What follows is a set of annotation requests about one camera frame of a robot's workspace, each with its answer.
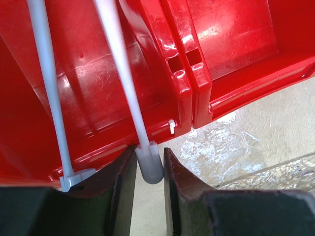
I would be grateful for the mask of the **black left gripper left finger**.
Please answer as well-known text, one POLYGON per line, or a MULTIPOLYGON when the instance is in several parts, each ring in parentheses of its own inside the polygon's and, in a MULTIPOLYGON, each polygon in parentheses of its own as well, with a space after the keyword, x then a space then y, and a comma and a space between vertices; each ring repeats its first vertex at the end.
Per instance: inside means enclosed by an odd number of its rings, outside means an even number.
POLYGON ((3 187, 3 236, 127 236, 137 160, 135 147, 91 177, 62 192, 51 187, 3 187))

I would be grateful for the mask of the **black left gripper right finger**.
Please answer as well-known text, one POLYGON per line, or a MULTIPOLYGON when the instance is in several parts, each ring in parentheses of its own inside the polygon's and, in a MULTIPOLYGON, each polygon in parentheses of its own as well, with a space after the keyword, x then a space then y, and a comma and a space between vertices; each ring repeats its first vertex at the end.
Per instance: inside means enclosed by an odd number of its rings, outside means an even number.
POLYGON ((300 190, 216 190, 164 149, 169 236, 312 236, 315 199, 300 190))

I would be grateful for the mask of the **white toothbrush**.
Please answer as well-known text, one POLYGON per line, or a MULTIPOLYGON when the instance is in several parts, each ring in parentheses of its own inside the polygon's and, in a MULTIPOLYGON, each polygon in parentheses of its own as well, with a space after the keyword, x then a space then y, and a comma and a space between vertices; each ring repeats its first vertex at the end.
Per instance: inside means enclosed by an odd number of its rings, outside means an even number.
POLYGON ((149 141, 130 70, 117 4, 114 0, 95 0, 95 7, 109 44, 135 126, 139 146, 135 149, 143 179, 157 184, 164 177, 157 143, 149 141))

